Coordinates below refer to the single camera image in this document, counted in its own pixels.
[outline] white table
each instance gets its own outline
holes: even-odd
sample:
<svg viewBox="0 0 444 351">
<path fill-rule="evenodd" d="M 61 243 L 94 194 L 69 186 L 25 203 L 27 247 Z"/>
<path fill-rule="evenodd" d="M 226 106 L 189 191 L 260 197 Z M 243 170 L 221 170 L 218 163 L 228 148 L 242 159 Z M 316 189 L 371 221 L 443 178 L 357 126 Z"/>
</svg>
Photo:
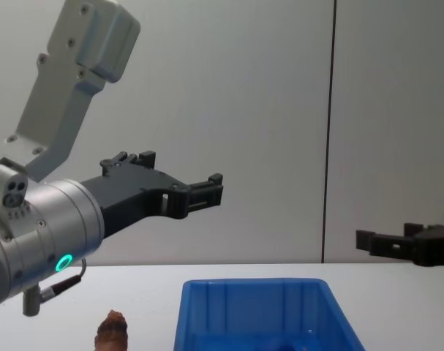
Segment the white table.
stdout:
<svg viewBox="0 0 444 351">
<path fill-rule="evenodd" d="M 129 351 L 171 351 L 182 284 L 229 277 L 324 279 L 366 350 L 444 351 L 444 267 L 398 263 L 90 267 L 37 317 L 22 315 L 20 295 L 2 304 L 0 350 L 92 350 L 98 325 L 115 309 L 129 324 Z"/>
</svg>

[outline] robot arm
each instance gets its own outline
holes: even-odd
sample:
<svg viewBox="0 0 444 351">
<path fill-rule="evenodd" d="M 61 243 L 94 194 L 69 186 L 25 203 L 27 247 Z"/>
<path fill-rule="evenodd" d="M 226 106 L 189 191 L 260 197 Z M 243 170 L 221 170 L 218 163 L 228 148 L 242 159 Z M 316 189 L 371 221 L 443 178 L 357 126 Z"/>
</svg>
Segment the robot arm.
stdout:
<svg viewBox="0 0 444 351">
<path fill-rule="evenodd" d="M 182 219 L 220 204 L 222 176 L 186 185 L 154 169 L 155 153 L 120 153 L 102 175 L 29 187 L 69 156 L 91 98 L 123 74 L 140 31 L 114 0 L 66 0 L 38 58 L 38 78 L 0 156 L 0 303 L 24 292 L 23 313 L 77 284 L 38 283 L 94 252 L 104 238 L 147 217 Z"/>
</svg>

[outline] black vertical line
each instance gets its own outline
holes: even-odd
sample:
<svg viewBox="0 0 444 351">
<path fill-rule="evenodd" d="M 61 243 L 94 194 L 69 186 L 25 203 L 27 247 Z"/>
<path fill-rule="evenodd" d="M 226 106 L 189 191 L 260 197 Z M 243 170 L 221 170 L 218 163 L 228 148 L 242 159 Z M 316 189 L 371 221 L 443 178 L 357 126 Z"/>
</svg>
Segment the black vertical line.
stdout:
<svg viewBox="0 0 444 351">
<path fill-rule="evenodd" d="M 331 70 L 329 72 L 329 103 L 327 111 L 327 137 L 326 137 L 326 164 L 324 173 L 324 203 L 323 203 L 323 245 L 321 248 L 321 263 L 324 263 L 324 250 L 326 247 L 326 210 L 327 210 L 327 180 L 329 173 L 329 137 L 331 134 L 331 106 L 332 106 L 332 80 L 334 77 L 334 51 L 336 46 L 336 17 L 337 0 L 334 0 L 334 14 L 332 17 L 332 45 L 331 45 Z"/>
</svg>

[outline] white wall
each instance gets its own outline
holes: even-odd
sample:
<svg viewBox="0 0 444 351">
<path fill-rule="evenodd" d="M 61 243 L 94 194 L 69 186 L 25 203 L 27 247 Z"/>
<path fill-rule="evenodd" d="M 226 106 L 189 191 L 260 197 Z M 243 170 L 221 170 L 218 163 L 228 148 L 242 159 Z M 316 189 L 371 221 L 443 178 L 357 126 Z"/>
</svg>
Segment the white wall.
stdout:
<svg viewBox="0 0 444 351">
<path fill-rule="evenodd" d="M 444 224 L 444 0 L 339 0 L 326 261 L 355 230 Z"/>
<path fill-rule="evenodd" d="M 225 175 L 221 208 L 147 219 L 93 264 L 318 262 L 332 0 L 127 0 L 142 33 L 48 180 L 157 152 L 182 181 Z M 0 0 L 0 143 L 14 129 L 62 0 Z"/>
</svg>

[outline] blue container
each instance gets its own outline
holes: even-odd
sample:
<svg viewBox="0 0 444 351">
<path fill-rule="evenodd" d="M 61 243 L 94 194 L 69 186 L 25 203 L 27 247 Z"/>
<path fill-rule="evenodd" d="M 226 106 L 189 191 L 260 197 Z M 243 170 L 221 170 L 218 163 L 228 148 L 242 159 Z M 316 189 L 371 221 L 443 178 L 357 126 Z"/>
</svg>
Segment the blue container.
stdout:
<svg viewBox="0 0 444 351">
<path fill-rule="evenodd" d="M 175 351 L 364 351 L 319 279 L 184 284 Z"/>
</svg>

